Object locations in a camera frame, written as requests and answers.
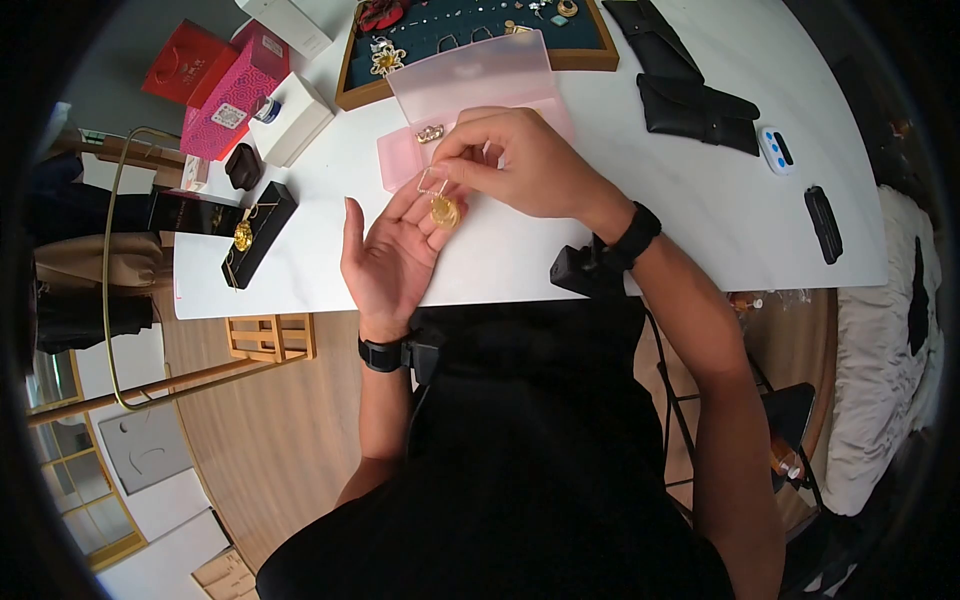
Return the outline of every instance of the black leather pouch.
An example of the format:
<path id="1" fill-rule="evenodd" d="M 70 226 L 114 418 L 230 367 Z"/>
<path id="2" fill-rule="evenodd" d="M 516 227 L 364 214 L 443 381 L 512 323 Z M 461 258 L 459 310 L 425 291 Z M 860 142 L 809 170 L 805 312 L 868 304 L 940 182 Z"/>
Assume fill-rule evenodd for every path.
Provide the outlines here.
<path id="1" fill-rule="evenodd" d="M 650 133 L 699 139 L 760 156 L 754 120 L 760 110 L 752 102 L 706 85 L 640 73 L 636 86 Z"/>
<path id="2" fill-rule="evenodd" d="M 648 75 L 703 83 L 704 76 L 680 36 L 650 0 L 604 0 Z"/>

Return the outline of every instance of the black wristwatch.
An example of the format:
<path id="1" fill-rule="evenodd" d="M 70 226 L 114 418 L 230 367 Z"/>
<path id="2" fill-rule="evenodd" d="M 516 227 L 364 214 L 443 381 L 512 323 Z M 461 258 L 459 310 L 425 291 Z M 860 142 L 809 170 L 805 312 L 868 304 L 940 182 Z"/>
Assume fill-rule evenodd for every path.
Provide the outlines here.
<path id="1" fill-rule="evenodd" d="M 641 203 L 634 202 L 634 206 L 636 212 L 630 226 L 615 244 L 602 250 L 603 264 L 618 273 L 633 269 L 636 258 L 662 231 L 657 215 Z"/>
<path id="2" fill-rule="evenodd" d="M 360 351 L 360 358 L 372 370 L 394 372 L 400 367 L 410 366 L 412 336 L 413 333 L 410 333 L 387 344 L 361 340 L 360 336 L 357 336 L 357 349 Z"/>

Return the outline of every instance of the red gift bag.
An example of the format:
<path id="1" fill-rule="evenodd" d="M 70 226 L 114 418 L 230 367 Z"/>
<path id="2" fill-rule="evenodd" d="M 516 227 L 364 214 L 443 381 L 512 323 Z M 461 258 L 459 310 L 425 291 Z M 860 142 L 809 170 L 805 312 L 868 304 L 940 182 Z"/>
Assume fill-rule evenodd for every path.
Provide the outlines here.
<path id="1" fill-rule="evenodd" d="M 184 19 L 156 56 L 140 89 L 201 108 L 239 54 L 229 43 Z"/>

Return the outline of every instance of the white table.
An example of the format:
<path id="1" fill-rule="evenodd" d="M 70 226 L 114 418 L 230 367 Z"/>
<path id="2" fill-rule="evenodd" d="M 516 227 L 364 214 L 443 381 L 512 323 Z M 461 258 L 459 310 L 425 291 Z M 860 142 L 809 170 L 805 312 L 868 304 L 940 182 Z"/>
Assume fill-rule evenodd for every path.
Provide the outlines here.
<path id="1" fill-rule="evenodd" d="M 635 85 L 639 62 L 603 9 L 620 54 L 617 71 L 556 73 L 577 151 L 627 196 L 649 206 L 723 290 L 886 282 L 883 220 L 867 153 L 839 85 L 793 14 L 780 0 L 656 4 L 707 84 L 754 102 L 761 112 L 758 129 L 773 125 L 784 132 L 796 172 L 778 177 L 762 157 L 648 133 Z M 544 21 L 543 27 L 553 25 Z M 331 108 L 347 35 L 345 27 L 301 70 Z M 393 98 L 339 111 L 293 168 L 268 167 L 247 194 L 230 187 L 222 164 L 212 164 L 204 192 L 252 202 L 267 181 L 277 180 L 300 208 L 246 290 L 228 287 L 220 271 L 231 240 L 178 234 L 178 318 L 353 309 L 339 269 L 343 198 L 360 202 L 369 227 L 390 199 L 381 186 L 376 138 L 405 125 Z M 804 204 L 804 191 L 814 184 L 830 198 L 843 236 L 844 253 L 834 265 L 824 262 Z M 588 240 L 589 232 L 574 221 L 533 219 L 489 197 L 473 198 L 423 304 L 575 298 L 550 284 L 548 270 L 564 244 L 580 247 Z"/>

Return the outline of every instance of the dark green velvet tray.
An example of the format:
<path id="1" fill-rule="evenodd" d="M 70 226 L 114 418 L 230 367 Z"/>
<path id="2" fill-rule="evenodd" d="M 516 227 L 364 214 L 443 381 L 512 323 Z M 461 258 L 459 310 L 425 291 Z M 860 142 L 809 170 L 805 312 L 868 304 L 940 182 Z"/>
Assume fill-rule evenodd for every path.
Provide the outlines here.
<path id="1" fill-rule="evenodd" d="M 373 36 L 385 36 L 393 41 L 395 48 L 406 50 L 404 64 L 411 64 L 437 54 L 437 42 L 447 35 L 456 36 L 461 45 L 470 43 L 471 32 L 481 27 L 487 27 L 494 36 L 502 36 L 504 35 L 503 24 L 507 20 L 512 20 L 517 25 L 540 29 L 548 49 L 602 50 L 604 48 L 597 25 L 586 6 L 586 0 L 580 0 L 577 3 L 579 9 L 577 14 L 569 17 L 567 24 L 562 27 L 550 22 L 550 17 L 557 14 L 557 0 L 540 9 L 542 20 L 527 7 L 529 0 L 523 5 L 523 9 L 515 8 L 515 0 L 508 2 L 507 8 L 502 8 L 501 1 L 432 0 L 426 2 L 426 6 L 419 2 L 413 3 L 395 25 L 354 38 L 350 49 L 344 91 L 382 79 L 379 75 L 370 73 L 372 66 L 370 46 L 373 43 Z M 482 29 L 473 36 L 476 41 L 487 37 L 489 37 L 487 32 Z M 452 39 L 444 40 L 443 50 L 455 47 Z"/>

